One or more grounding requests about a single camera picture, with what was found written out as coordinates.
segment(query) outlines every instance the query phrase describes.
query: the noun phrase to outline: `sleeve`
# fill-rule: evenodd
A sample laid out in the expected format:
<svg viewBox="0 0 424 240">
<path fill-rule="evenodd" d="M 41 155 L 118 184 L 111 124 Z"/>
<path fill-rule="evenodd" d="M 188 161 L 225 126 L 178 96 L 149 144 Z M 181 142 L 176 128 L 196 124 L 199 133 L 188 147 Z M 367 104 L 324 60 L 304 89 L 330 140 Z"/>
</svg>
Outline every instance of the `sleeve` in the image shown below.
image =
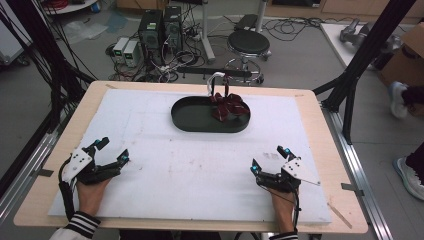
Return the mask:
<svg viewBox="0 0 424 240">
<path fill-rule="evenodd" d="M 297 232 L 287 232 L 280 233 L 278 235 L 272 236 L 269 240 L 298 240 Z"/>
<path fill-rule="evenodd" d="M 64 228 L 58 229 L 50 240 L 89 240 L 100 221 L 84 212 L 77 211 Z"/>
</svg>

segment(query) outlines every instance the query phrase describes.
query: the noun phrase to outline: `white board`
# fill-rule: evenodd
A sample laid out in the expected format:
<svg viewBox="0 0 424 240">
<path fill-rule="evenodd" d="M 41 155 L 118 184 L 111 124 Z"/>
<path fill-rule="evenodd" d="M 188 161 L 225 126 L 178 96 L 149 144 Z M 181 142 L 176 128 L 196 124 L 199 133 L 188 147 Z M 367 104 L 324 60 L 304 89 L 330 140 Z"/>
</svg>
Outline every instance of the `white board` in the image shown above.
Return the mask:
<svg viewBox="0 0 424 240">
<path fill-rule="evenodd" d="M 113 162 L 124 149 L 131 162 L 108 185 L 98 216 L 274 221 L 270 194 L 250 172 L 252 159 L 277 173 L 284 162 L 276 148 L 282 145 L 317 174 L 295 99 L 242 96 L 251 109 L 242 132 L 189 133 L 173 125 L 170 113 L 189 95 L 108 90 L 80 147 L 109 137 L 96 163 Z M 299 222 L 331 222 L 322 187 L 302 182 L 300 193 Z M 49 215 L 64 216 L 62 205 L 58 193 Z"/>
</svg>

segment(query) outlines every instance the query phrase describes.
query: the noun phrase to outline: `black stool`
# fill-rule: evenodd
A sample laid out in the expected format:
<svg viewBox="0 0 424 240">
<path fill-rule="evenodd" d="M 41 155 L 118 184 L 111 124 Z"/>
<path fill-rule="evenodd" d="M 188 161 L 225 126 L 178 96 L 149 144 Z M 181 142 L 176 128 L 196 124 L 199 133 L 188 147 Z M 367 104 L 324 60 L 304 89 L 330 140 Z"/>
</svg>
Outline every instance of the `black stool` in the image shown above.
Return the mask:
<svg viewBox="0 0 424 240">
<path fill-rule="evenodd" d="M 268 59 L 269 41 L 262 34 L 253 32 L 250 30 L 239 30 L 235 31 L 228 36 L 227 41 L 228 49 L 235 54 L 241 56 L 241 58 L 231 59 L 226 65 L 226 69 L 236 69 L 243 71 L 250 71 L 252 73 L 251 78 L 243 78 L 241 81 L 244 83 L 250 83 L 256 81 L 261 84 L 264 82 L 264 75 L 261 73 L 261 68 L 255 62 L 248 58 L 264 57 L 265 61 Z"/>
</svg>

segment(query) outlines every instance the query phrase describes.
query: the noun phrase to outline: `robotic hand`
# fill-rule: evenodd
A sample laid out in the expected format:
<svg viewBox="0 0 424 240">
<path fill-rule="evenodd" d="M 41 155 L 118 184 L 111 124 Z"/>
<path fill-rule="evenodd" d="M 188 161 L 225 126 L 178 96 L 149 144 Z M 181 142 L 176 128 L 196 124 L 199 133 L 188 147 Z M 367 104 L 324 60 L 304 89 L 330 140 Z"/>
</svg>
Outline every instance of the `robotic hand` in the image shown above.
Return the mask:
<svg viewBox="0 0 424 240">
<path fill-rule="evenodd" d="M 250 170 L 256 177 L 259 186 L 272 188 L 280 192 L 295 192 L 299 188 L 301 180 L 320 185 L 319 179 L 312 174 L 303 164 L 300 157 L 296 157 L 290 149 L 277 147 L 277 151 L 288 161 L 281 167 L 281 172 L 271 174 L 263 172 L 262 168 L 253 159 Z"/>
<path fill-rule="evenodd" d="M 106 179 L 121 174 L 122 167 L 128 163 L 129 153 L 125 149 L 114 163 L 104 166 L 96 165 L 94 156 L 97 150 L 103 149 L 109 143 L 107 137 L 94 141 L 90 146 L 75 149 L 59 170 L 59 189 L 62 193 L 66 216 L 70 220 L 75 212 L 73 203 L 73 187 L 75 180 L 85 185 L 100 183 Z"/>
</svg>

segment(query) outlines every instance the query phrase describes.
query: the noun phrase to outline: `electronic equipment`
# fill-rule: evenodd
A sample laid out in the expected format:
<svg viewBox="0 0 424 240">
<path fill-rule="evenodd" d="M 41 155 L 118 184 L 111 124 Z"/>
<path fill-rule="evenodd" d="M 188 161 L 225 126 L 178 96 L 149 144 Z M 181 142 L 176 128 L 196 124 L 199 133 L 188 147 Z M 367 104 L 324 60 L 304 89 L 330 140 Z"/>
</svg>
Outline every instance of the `electronic equipment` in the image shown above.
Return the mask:
<svg viewBox="0 0 424 240">
<path fill-rule="evenodd" d="M 140 42 L 147 50 L 160 50 L 165 41 L 165 26 L 161 10 L 147 9 L 138 27 Z"/>
<path fill-rule="evenodd" d="M 163 18 L 168 48 L 172 48 L 174 53 L 183 50 L 183 31 L 181 23 L 181 7 L 167 6 Z"/>
<path fill-rule="evenodd" d="M 129 40 L 130 39 L 127 37 L 121 37 L 115 47 L 113 47 L 113 55 L 115 56 L 114 58 L 116 63 L 125 63 L 123 54 Z"/>
<path fill-rule="evenodd" d="M 272 5 L 319 7 L 321 0 L 272 0 Z"/>
<path fill-rule="evenodd" d="M 130 40 L 124 50 L 125 63 L 128 67 L 136 67 L 140 61 L 140 48 L 137 40 Z"/>
</svg>

